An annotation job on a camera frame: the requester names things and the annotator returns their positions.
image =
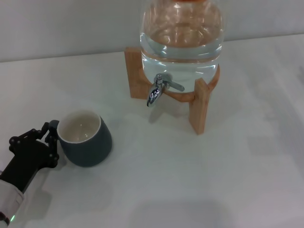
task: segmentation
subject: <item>metal spigot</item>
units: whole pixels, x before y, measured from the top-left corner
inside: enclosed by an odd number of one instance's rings
[[[147,106],[153,107],[155,105],[155,102],[162,95],[162,93],[170,87],[177,89],[181,92],[185,90],[182,85],[173,82],[169,74],[157,74],[154,78],[154,84],[151,90],[149,91],[149,96],[147,98]]]

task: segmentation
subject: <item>glass water jug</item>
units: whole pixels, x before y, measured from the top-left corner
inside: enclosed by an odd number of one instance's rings
[[[216,0],[149,0],[140,34],[145,75],[154,83],[157,74],[167,74],[183,93],[192,92],[196,79],[209,83],[214,77],[223,39]]]

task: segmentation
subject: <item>white table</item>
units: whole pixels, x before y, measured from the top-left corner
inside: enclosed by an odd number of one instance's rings
[[[79,108],[114,149],[38,172],[12,228],[304,226],[304,36],[226,42],[204,135],[188,106],[131,99],[123,53],[0,64],[0,170],[9,138]]]

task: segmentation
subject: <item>mug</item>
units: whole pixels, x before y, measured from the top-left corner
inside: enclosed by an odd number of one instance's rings
[[[102,118],[91,111],[69,114],[50,122],[57,128],[66,157],[75,165],[91,167],[101,163],[112,149],[112,137]]]

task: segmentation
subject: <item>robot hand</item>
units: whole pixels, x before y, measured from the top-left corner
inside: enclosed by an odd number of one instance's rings
[[[44,144],[37,141],[49,131]],[[21,206],[24,192],[42,168],[57,166],[57,131],[53,123],[45,123],[41,130],[32,129],[9,140],[9,150],[15,154],[0,175],[0,228],[7,227]]]

